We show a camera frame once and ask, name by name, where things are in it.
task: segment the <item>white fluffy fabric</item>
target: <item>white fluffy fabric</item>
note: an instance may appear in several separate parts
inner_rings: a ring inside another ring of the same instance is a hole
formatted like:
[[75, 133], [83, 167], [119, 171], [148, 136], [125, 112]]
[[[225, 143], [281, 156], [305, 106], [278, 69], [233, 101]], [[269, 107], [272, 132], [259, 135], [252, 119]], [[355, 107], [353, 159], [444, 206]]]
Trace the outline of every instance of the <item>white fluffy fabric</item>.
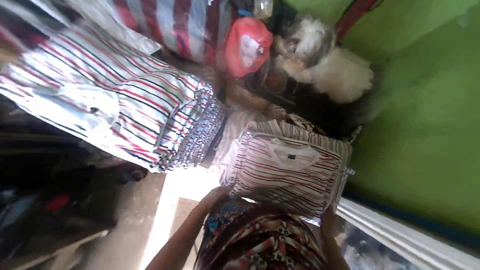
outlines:
[[370, 63], [348, 49], [334, 48], [309, 69], [313, 85], [336, 103], [350, 103], [372, 88]]
[[[335, 47], [335, 34], [320, 20], [307, 17], [292, 29], [293, 34], [286, 39], [276, 37], [274, 44], [280, 53], [275, 64], [290, 77], [313, 84], [339, 104], [353, 102], [372, 88], [370, 63], [348, 49]], [[318, 63], [307, 68], [316, 57]]]

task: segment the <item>plastic bag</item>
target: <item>plastic bag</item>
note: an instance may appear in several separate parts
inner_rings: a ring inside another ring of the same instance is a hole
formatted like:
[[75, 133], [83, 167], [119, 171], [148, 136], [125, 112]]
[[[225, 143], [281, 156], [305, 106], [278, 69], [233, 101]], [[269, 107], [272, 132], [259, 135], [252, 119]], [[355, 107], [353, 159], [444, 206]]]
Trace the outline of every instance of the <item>plastic bag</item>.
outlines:
[[225, 66], [225, 43], [235, 10], [229, 0], [113, 0], [130, 29], [195, 62]]
[[228, 36], [227, 68], [236, 78], [255, 72], [270, 58], [273, 35], [259, 19], [244, 17], [233, 23]]
[[65, 0], [84, 18], [92, 20], [116, 40], [145, 54], [162, 48], [157, 42], [129, 29], [117, 14], [115, 7], [103, 0]]

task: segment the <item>red strap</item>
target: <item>red strap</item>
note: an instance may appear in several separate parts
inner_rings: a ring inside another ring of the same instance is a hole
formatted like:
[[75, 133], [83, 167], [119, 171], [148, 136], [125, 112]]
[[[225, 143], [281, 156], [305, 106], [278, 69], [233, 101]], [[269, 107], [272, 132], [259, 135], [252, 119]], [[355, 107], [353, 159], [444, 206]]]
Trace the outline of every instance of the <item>red strap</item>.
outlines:
[[383, 0], [356, 0], [351, 4], [335, 25], [335, 29], [338, 32], [336, 40], [340, 41], [347, 31], [350, 30], [365, 13], [378, 7], [381, 2], [383, 2]]

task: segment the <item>clothing pile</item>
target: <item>clothing pile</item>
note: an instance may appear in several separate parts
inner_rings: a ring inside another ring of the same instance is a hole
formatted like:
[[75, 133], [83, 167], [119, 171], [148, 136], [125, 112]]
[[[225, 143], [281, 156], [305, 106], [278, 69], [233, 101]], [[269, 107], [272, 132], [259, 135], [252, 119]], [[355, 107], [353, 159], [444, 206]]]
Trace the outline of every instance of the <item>clothing pile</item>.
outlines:
[[232, 194], [281, 205], [293, 214], [320, 222], [336, 208], [347, 176], [352, 147], [286, 122], [251, 122], [221, 161], [228, 166], [220, 183]]
[[89, 23], [59, 32], [7, 65], [0, 93], [151, 172], [201, 162], [224, 118], [208, 84]]

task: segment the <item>red plastic bag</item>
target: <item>red plastic bag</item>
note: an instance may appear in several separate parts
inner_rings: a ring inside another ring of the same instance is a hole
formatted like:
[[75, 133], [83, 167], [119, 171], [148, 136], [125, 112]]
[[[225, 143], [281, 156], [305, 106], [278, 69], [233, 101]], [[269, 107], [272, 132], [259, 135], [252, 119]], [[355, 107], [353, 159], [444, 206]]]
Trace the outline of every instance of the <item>red plastic bag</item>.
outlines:
[[227, 68], [236, 78], [257, 71], [270, 57], [273, 35], [257, 18], [244, 17], [233, 23], [225, 57]]

